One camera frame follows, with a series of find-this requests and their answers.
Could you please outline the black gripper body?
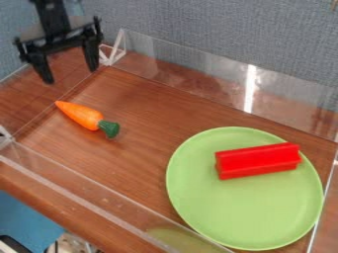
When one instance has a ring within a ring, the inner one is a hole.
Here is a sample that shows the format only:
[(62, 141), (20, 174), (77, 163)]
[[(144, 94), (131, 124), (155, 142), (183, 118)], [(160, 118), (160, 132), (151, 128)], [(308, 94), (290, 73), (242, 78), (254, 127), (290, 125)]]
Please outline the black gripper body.
[(29, 53), (34, 50), (50, 54), (85, 45), (89, 46), (88, 51), (97, 49), (103, 40), (100, 19), (96, 16), (70, 16), (68, 23), (69, 30), (57, 35), (46, 35), (42, 25), (34, 24), (14, 37), (13, 45), (24, 62), (29, 62)]

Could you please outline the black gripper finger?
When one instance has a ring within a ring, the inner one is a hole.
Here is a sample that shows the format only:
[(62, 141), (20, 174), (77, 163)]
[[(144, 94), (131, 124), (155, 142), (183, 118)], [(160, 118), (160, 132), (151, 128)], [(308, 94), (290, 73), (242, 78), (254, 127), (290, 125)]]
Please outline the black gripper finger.
[(52, 71), (49, 68), (49, 63), (48, 63), (46, 57), (40, 53), (33, 53), (29, 56), (29, 59), (30, 59), (30, 64), (32, 64), (37, 74), (40, 75), (42, 81), (46, 84), (53, 84), (54, 78), (53, 78), (53, 74), (52, 74)]
[(99, 44), (96, 40), (87, 40), (84, 42), (83, 53), (88, 69), (93, 72), (99, 66)]

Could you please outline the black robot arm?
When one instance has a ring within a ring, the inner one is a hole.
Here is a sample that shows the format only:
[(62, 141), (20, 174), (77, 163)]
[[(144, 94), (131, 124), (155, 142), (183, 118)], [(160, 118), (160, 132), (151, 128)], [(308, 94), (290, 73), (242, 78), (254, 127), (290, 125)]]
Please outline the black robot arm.
[(54, 83), (48, 56), (73, 47), (83, 50), (88, 70), (99, 66), (99, 45), (103, 41), (100, 19), (69, 16), (62, 0), (29, 0), (40, 22), (13, 38), (22, 62), (32, 65), (46, 84)]

